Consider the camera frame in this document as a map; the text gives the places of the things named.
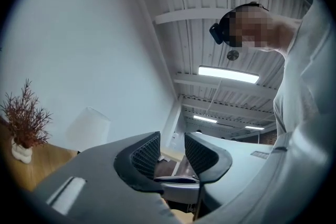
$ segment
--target white lampshade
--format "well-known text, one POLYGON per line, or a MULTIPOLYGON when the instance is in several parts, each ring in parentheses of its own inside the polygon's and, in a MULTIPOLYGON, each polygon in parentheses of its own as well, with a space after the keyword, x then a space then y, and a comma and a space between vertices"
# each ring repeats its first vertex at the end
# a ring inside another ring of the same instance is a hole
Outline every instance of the white lampshade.
POLYGON ((107 142, 111 121, 93 108, 85 108, 68 127, 71 149, 84 151, 107 142))

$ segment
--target red plant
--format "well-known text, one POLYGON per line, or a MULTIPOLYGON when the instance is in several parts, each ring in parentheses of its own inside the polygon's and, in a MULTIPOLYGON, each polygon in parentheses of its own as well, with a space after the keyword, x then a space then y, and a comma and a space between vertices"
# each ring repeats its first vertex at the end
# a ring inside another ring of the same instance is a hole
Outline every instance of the red plant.
POLYGON ((38 97, 29 88, 31 81, 26 79, 19 97, 6 93, 6 101, 1 110, 8 119, 8 129, 16 144, 24 148, 42 145, 47 142, 49 133, 44 130, 51 121, 51 114, 44 108, 38 108, 38 97))

